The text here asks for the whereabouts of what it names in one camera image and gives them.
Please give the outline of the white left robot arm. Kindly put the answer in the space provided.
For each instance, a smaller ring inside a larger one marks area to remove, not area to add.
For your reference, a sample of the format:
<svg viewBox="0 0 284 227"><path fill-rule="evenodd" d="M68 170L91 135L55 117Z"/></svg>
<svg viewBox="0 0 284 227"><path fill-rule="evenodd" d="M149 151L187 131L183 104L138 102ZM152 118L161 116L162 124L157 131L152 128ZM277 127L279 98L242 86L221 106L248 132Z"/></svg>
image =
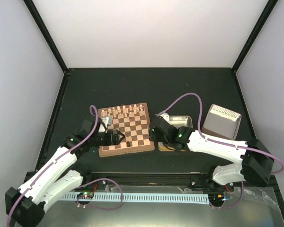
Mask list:
<svg viewBox="0 0 284 227"><path fill-rule="evenodd" d="M119 130L108 129L111 117L85 120L82 128L66 137L49 161L17 189L5 193L7 226L12 220L23 227L36 227L45 213L62 196L92 184L89 170L74 166L91 147L118 145L125 138Z"/></svg>

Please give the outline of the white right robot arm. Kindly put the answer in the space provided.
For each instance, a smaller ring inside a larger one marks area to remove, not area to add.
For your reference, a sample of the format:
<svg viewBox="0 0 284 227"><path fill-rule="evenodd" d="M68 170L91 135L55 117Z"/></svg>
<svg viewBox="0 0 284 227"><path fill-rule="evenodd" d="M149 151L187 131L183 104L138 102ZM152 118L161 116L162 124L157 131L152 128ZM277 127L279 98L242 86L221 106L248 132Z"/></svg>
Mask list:
<svg viewBox="0 0 284 227"><path fill-rule="evenodd" d="M205 183L212 191L234 182L256 187L269 184L274 160L267 150L261 150L264 145L258 139L246 142L209 136L186 126L176 128L161 116L151 121L149 133L150 141L161 142L177 152L205 153L230 161L229 165L213 166L209 171Z"/></svg>

